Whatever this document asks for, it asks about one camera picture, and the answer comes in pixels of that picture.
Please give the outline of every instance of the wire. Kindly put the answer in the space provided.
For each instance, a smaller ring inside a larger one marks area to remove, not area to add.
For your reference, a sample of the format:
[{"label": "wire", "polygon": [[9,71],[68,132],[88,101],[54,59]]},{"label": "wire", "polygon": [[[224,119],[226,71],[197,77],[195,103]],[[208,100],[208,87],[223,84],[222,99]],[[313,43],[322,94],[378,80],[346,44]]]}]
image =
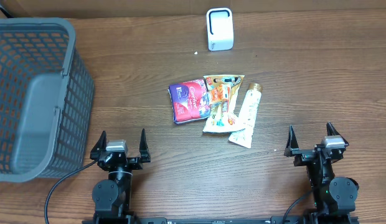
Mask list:
[{"label": "wire", "polygon": [[299,199],[297,199],[294,203],[292,203],[290,205],[290,207],[288,207],[285,215],[283,216],[283,219],[281,221],[281,224],[285,224],[286,222],[286,219],[287,219],[287,215],[289,214],[290,210],[296,205],[298,204],[300,201],[304,200],[306,197],[308,197],[312,192],[313,190],[315,190],[317,187],[313,188],[312,190],[310,190],[309,192],[306,192],[304,195],[302,195]]},{"label": "wire", "polygon": [[61,184],[63,182],[63,180],[69,178],[70,176],[82,171],[82,170],[85,170],[86,168],[94,165],[96,162],[98,162],[99,159],[96,159],[94,160],[93,162],[65,175],[64,177],[62,177],[58,182],[56,182],[56,184],[52,187],[52,189],[50,190],[49,194],[48,194],[48,197],[46,198],[46,202],[45,202],[45,212],[44,212],[44,217],[45,217],[45,223],[46,224],[49,224],[49,220],[48,220],[48,204],[49,204],[49,199],[50,199],[50,196],[52,195],[52,193],[54,192],[54,190],[56,189],[56,187]]}]

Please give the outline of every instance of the yellow and white packet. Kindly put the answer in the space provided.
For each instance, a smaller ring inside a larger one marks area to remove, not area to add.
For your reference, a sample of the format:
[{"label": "yellow and white packet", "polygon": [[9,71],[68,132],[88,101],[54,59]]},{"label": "yellow and white packet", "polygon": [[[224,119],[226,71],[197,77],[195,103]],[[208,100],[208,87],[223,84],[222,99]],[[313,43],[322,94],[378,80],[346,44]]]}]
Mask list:
[{"label": "yellow and white packet", "polygon": [[244,75],[206,75],[204,76],[209,91],[221,84],[230,84],[228,101],[211,108],[210,117],[205,122],[203,133],[230,133],[245,129],[245,125],[233,113],[236,107],[238,89]]}]

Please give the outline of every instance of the bottle cap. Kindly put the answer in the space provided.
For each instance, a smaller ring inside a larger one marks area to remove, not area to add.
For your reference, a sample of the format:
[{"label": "bottle cap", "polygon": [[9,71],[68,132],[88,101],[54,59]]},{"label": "bottle cap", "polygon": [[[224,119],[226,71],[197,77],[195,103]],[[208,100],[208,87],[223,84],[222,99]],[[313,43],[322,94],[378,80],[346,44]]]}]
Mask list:
[{"label": "bottle cap", "polygon": [[262,93],[262,85],[257,83],[250,83],[248,90],[256,90]]}]

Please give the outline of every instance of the perforated basket side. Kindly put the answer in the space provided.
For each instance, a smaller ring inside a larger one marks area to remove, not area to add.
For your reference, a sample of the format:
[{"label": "perforated basket side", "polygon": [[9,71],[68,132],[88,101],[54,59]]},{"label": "perforated basket side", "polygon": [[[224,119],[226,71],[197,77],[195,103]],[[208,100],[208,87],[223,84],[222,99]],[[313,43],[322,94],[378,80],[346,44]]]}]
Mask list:
[{"label": "perforated basket side", "polygon": [[39,177],[62,177],[82,165],[94,89],[93,80],[75,50],[54,157]]}]

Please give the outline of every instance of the laundry basket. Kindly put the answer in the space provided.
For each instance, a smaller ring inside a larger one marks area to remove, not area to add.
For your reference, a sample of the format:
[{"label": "laundry basket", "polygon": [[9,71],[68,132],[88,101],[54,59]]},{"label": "laundry basket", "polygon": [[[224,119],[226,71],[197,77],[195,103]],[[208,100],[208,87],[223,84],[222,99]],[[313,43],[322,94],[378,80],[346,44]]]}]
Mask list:
[{"label": "laundry basket", "polygon": [[64,19],[0,19],[0,181],[83,164],[94,84]]}]

